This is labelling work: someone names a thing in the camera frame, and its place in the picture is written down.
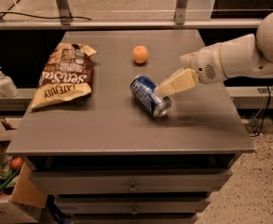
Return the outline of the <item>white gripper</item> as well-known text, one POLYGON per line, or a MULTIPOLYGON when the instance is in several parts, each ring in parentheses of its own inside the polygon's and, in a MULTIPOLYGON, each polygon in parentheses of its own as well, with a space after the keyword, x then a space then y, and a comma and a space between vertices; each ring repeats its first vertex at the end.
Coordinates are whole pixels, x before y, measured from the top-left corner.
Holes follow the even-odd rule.
POLYGON ((183 66, 173 72, 158 85, 160 96, 169 96, 177 92, 193 89, 198 81, 204 84, 227 80, 220 61, 221 44, 204 47, 199 51, 180 57, 183 66))

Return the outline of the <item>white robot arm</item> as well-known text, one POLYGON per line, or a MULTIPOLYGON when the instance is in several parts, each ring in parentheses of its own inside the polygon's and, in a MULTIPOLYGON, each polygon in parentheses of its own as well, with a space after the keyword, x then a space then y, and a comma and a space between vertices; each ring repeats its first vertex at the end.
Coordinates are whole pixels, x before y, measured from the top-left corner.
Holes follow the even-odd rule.
POLYGON ((197 83, 223 82, 232 77, 273 78, 273 13, 255 34, 216 43, 180 57, 183 67, 157 85, 154 94, 173 95, 197 83))

